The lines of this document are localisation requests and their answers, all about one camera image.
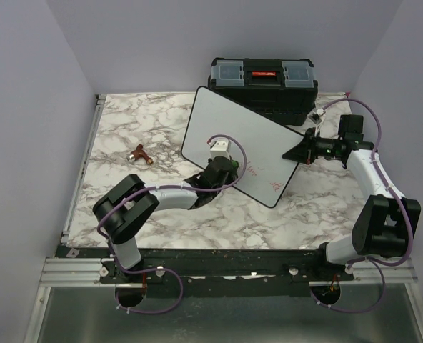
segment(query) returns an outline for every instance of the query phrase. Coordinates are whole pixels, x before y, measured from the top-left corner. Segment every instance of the marble surface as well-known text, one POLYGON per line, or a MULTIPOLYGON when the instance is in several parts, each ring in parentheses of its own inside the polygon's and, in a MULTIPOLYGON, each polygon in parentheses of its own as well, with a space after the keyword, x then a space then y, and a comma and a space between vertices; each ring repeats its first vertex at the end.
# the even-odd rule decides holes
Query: marble surface
MULTIPOLYGON (((343 97, 321 95, 317 106, 343 97)), ((111 94, 99 123, 70 226, 69 247, 105 247, 95 227, 95 202, 127 174, 171 183, 199 169, 180 154, 194 94, 111 94), (151 166, 126 157, 142 143, 151 166)), ((323 137, 337 134, 346 102, 328 109, 323 137)), ((302 132, 309 121, 296 130, 302 132)), ((339 161, 299 165, 278 205, 269 209, 236 189, 222 192, 194 211, 155 212, 137 234, 140 247, 195 249, 311 249, 351 232, 364 200, 352 174, 339 161)))

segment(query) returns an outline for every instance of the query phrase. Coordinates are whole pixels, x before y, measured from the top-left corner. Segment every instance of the gray wall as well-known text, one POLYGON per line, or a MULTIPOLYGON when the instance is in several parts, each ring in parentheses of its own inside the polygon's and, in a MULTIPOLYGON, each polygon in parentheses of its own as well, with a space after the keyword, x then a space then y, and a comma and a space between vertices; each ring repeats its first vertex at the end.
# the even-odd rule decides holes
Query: gray wall
POLYGON ((0 1, 0 342, 22 342, 95 97, 43 0, 0 1))
POLYGON ((401 0, 47 0, 101 93, 191 91, 214 57, 310 58, 350 91, 401 0))
MULTIPOLYGON (((352 97, 365 101, 379 115, 382 163, 406 196, 421 202, 412 256, 423 293, 423 1, 402 3, 352 97)), ((375 125, 370 117, 366 121, 365 132, 374 138, 375 125)))

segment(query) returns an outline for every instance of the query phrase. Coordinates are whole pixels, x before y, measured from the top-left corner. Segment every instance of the whiteboard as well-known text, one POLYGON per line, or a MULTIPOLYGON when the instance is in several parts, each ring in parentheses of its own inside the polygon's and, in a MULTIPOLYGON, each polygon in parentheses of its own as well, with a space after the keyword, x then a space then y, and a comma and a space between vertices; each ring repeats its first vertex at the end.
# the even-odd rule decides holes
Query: whiteboard
MULTIPOLYGON (((199 87, 181 154, 205 169, 210 158, 206 141, 215 134, 231 136, 247 153, 247 170, 235 188, 267 207, 275 207, 298 164, 282 159, 282 154, 296 146, 303 136, 206 87, 199 87)), ((229 153, 242 165, 243 156, 235 144, 231 143, 229 153)))

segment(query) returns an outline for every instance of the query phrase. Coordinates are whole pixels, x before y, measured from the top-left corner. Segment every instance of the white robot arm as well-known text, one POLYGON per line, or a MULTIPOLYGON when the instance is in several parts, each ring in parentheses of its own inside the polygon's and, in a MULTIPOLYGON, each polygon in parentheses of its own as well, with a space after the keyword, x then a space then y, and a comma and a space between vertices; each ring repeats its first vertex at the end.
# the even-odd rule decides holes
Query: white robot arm
MULTIPOLYGON (((283 155, 284 159, 305 164, 313 163, 318 157, 342 161, 343 167, 348 168, 356 177, 367 200, 352 234, 326 244, 325 259, 332 264, 346 264, 364 255, 400 257, 408 247, 407 225, 396 199, 386 189, 375 169, 372 161, 373 143, 363 141, 363 122, 362 116, 341 116, 338 139, 321 138, 315 128, 308 129, 302 142, 283 155)), ((421 212, 419 202, 406 199, 392 185, 378 153, 373 156, 392 191, 402 200, 414 234, 421 212)))
POLYGON ((108 217, 104 228, 123 268, 131 269, 141 261, 135 235, 153 212, 197 209, 213 200, 220 187, 237 180, 239 163, 230 157, 229 147, 228 139, 218 139, 210 147, 206 169, 178 184, 145 184, 137 175, 128 175, 94 205, 92 211, 99 221, 108 217), (125 198, 142 189, 147 192, 121 206, 125 198))

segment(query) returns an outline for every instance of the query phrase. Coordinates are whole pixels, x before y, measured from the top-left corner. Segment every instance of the toolbox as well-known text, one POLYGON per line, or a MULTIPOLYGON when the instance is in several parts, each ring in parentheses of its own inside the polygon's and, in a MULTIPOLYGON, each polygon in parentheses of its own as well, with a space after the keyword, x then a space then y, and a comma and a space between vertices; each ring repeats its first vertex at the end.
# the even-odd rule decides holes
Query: toolbox
POLYGON ((222 59, 208 87, 282 125, 301 126, 314 109, 318 81, 309 59, 222 59))

